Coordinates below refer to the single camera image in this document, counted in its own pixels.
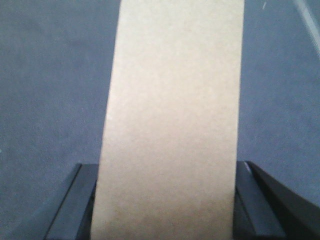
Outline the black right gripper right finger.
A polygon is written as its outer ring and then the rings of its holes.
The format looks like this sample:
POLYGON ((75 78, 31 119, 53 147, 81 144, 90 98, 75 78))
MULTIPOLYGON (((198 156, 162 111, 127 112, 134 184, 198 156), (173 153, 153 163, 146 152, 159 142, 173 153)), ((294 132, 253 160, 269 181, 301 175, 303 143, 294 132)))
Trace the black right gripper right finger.
POLYGON ((251 161, 236 164, 235 240, 318 240, 320 208, 251 161))

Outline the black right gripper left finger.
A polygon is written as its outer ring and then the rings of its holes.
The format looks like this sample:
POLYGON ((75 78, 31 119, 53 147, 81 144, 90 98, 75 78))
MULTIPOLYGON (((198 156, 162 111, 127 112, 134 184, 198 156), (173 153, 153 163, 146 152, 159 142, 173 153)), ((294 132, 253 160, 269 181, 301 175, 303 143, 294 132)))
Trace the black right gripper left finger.
POLYGON ((81 164, 45 236, 46 240, 89 240, 98 178, 97 164, 81 164))

